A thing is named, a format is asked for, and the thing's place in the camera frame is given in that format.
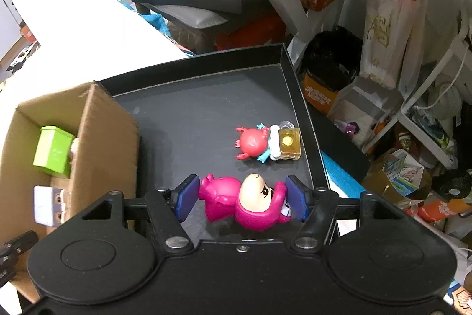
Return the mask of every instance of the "screw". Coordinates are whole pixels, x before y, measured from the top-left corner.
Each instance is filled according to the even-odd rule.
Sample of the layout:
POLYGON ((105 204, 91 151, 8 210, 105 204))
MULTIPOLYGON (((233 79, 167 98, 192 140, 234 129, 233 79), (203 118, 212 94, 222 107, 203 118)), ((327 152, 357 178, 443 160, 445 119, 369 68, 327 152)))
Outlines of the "screw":
POLYGON ((166 240, 167 247, 177 250, 184 248, 189 243, 189 240, 183 236, 171 236, 166 240))
POLYGON ((317 244, 318 244, 318 240, 316 240, 314 237, 310 237, 310 236, 299 237, 295 241, 295 245, 298 248, 303 248, 304 250, 310 250, 312 248, 315 248, 317 246, 317 244))
POLYGON ((249 246, 238 246, 238 247, 236 247, 236 251, 238 251, 238 252, 248 252, 249 251, 249 246))

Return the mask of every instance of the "cardboard packaging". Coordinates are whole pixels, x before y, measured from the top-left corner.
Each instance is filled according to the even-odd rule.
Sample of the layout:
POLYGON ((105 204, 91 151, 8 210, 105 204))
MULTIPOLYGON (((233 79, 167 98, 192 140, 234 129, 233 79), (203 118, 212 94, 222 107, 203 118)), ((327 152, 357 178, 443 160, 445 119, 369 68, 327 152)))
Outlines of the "cardboard packaging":
POLYGON ((337 92, 333 92, 320 85, 309 75, 305 75, 301 85, 305 99, 313 105, 319 112, 327 115, 334 103, 337 92))
MULTIPOLYGON (((28 230, 39 239, 53 230, 35 222, 35 185, 67 189, 65 220, 112 190, 135 196, 139 133, 135 120, 91 82, 21 103, 15 110, 0 158, 0 244, 28 230), (57 126, 79 138, 70 179, 33 165, 41 127, 57 126)), ((11 283, 31 302, 39 296, 27 274, 27 253, 11 283)))
POLYGON ((372 163, 369 172, 362 181, 362 186, 369 191, 375 192, 377 195, 383 196, 389 202, 396 204, 400 208, 405 208, 415 203, 424 201, 431 190, 432 178, 428 171, 424 169, 421 164, 416 162, 411 155, 408 155, 408 162, 417 163, 418 167, 422 168, 421 179, 419 181, 419 188, 410 194, 403 196, 398 192, 390 182, 386 172, 385 164, 387 162, 395 162, 397 158, 393 155, 396 151, 404 150, 389 150, 372 163))

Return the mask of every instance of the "blue gripper pad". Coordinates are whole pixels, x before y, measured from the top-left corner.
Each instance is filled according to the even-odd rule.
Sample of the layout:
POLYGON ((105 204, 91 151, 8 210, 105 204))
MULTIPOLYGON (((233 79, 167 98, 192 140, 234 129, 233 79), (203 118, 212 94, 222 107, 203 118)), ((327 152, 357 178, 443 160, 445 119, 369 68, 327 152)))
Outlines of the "blue gripper pad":
POLYGON ((198 189, 200 188, 200 178, 193 174, 184 180, 173 191, 177 193, 174 206, 174 214, 180 222, 187 219, 188 214, 198 200, 198 189))
POLYGON ((285 179, 287 187, 287 202, 292 213, 299 221, 305 221, 314 204, 313 191, 304 185, 295 175, 285 179))

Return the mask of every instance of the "orange box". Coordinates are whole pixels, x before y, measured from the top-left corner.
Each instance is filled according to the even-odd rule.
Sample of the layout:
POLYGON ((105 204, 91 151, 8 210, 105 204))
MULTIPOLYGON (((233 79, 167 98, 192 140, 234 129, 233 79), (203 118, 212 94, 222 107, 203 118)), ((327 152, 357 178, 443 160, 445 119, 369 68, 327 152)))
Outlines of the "orange box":
POLYGON ((24 21, 21 21, 20 23, 20 33, 27 39, 28 42, 30 43, 36 42, 35 36, 32 34, 31 30, 26 25, 26 23, 24 23, 24 21))
POLYGON ((418 215, 427 223, 440 221, 452 215, 465 213, 472 208, 463 199, 451 199, 450 202, 443 202, 438 199, 418 208, 418 215))
POLYGON ((301 89, 308 103, 313 105, 319 112, 322 112, 324 115, 330 112, 337 92, 321 86, 309 75, 305 75, 305 79, 301 83, 301 89))
POLYGON ((251 47, 266 43, 283 42, 285 23, 276 12, 271 12, 252 21, 230 34, 220 34, 215 38, 216 50, 251 47))

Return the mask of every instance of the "toy figure face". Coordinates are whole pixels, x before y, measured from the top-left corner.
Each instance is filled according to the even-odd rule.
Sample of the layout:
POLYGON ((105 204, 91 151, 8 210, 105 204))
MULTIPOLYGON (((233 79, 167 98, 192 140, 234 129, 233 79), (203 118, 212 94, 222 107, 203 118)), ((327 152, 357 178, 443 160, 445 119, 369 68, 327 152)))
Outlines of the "toy figure face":
POLYGON ((260 128, 237 127, 240 132, 239 139, 236 140, 236 147, 241 149, 241 153, 236 159, 243 160, 263 154, 268 147, 269 128, 262 125, 260 128))
POLYGON ((249 175, 241 185, 239 202, 248 211, 262 213, 271 205, 274 190, 258 174, 249 175))

